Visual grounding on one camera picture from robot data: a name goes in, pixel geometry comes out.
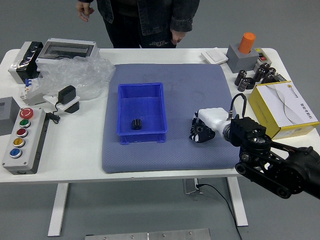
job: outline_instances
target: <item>yellow button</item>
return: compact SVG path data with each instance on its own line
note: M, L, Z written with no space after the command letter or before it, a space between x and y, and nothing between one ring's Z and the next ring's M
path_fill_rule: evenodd
M21 137L18 137L13 141L13 145L17 148L21 148L25 145L25 140L23 140Z

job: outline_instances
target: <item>denim jacket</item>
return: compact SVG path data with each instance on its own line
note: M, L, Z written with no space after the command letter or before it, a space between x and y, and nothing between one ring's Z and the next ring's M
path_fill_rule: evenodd
M101 16L112 23L114 14L110 0L96 0ZM81 0L91 3L93 0ZM200 0L138 0L143 35L151 35L171 28L178 32L192 30L193 18Z

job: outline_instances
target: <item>person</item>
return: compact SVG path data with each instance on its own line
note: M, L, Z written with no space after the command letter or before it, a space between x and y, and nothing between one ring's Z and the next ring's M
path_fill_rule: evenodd
M93 0L78 0L85 22L94 13ZM97 0L114 48L175 48L192 30L200 0Z

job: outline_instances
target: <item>gray floor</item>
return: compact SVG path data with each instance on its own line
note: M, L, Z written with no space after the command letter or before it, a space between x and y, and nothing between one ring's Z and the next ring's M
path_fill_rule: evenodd
M78 19L75 4L71 0L2 0L0 59L25 41L45 43L48 38L95 41L99 48L111 48L96 4L88 23ZM278 51L320 119L319 9L318 0L201 0L193 31L178 47L227 48L239 42L244 32L255 33L254 46ZM213 184L230 200L225 179L200 182ZM301 193L283 200L243 177L239 184L249 222L248 227L239 228L244 240L319 239L318 199ZM0 239L46 239L56 187L0 185ZM199 228L209 228L212 240L239 239L227 205L213 189L204 188L204 195L190 196L184 195L181 179L71 184L59 239Z

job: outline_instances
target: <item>white table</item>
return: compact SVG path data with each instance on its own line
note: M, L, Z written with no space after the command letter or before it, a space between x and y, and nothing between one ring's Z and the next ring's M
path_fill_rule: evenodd
M100 56L117 64L208 64L201 52L210 48L186 48L186 49L101 49ZM278 53L271 48L264 48L265 53L272 61L272 66L290 80L285 66ZM14 81L8 69L14 61L18 49L7 52L0 65L0 98L14 97L20 107L27 105L19 97L19 85ZM230 92L235 96L239 92L234 85L236 73L232 73L228 65L221 65L225 74ZM244 92L247 97L251 90ZM107 182L107 181L134 181L157 179L193 179L228 177L231 197L237 223L239 226L248 225L241 200L241 194L236 176L239 176L234 168L214 170L172 170L172 171L148 171L125 172L106 174L102 169L102 140L107 106L108 91L103 92L98 98L89 101L81 101L80 109L73 114L61 114L59 124L49 124L46 139L43 146L38 172L32 175L12 175L5 168L0 167L0 183L6 184L41 184L58 183L56 199L53 207L49 236L58 236L63 217L64 205L68 191L68 183L80 182ZM242 99L235 101L235 109L242 111ZM53 106L48 103L37 105L46 112L52 112ZM252 109L248 105L246 116L257 120ZM3 158L10 135L0 136L0 159ZM313 146L320 153L318 132L314 129L308 135L291 137L279 140L283 144L294 147ZM286 154L274 151L282 157Z

